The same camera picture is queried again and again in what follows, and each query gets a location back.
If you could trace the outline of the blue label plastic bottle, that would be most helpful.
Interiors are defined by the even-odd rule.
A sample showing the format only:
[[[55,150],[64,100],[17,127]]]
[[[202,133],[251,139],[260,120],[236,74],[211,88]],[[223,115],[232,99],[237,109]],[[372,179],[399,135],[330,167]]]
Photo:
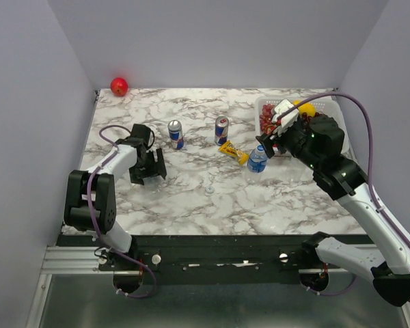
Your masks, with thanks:
[[[247,169],[253,173],[262,173],[267,166],[268,157],[265,152],[261,152],[254,148],[247,162]]]

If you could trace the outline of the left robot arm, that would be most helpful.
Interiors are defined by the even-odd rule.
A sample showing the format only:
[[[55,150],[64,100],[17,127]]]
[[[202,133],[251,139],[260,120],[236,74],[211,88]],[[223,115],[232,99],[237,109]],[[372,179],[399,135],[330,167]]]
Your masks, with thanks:
[[[78,231],[95,233],[100,243],[116,250],[114,261],[121,269],[132,269],[138,260],[137,241],[116,221],[115,184],[129,174],[132,184],[144,186],[155,178],[166,178],[167,170],[161,148],[152,150],[154,131],[144,124],[134,124],[128,136],[111,141],[110,152],[97,164],[74,170],[68,176],[64,223]]]

